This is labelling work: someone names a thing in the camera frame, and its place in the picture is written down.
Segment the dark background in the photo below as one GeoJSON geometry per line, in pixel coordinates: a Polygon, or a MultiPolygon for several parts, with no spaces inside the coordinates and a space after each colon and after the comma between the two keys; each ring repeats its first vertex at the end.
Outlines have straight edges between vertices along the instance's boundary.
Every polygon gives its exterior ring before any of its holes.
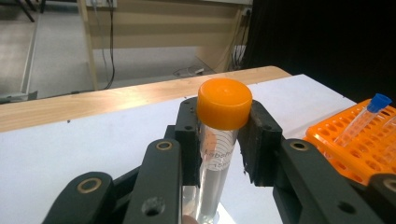
{"type": "Polygon", "coordinates": [[[376,92],[396,101],[396,4],[255,0],[243,68],[266,65],[357,103],[376,92]]]}

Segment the centrifuge tube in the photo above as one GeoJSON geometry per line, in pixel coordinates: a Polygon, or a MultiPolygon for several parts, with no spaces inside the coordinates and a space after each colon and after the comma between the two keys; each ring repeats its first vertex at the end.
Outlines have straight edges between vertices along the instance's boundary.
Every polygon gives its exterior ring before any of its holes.
{"type": "Polygon", "coordinates": [[[198,92],[201,121],[201,187],[195,197],[195,218],[213,223],[224,187],[239,128],[248,121],[252,103],[249,88],[233,79],[213,78],[198,92]]]}
{"type": "Polygon", "coordinates": [[[387,96],[377,93],[359,115],[354,118],[344,131],[334,140],[341,147],[346,147],[366,125],[372,121],[378,112],[392,102],[387,96]]]}

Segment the orange cap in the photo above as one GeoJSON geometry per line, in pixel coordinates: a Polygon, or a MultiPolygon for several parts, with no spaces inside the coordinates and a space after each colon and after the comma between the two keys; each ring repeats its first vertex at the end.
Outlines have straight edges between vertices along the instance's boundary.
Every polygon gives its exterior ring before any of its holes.
{"type": "Polygon", "coordinates": [[[198,90],[197,116],[211,128],[236,130],[247,123],[251,102],[245,84],[226,77],[213,78],[198,90]]]}

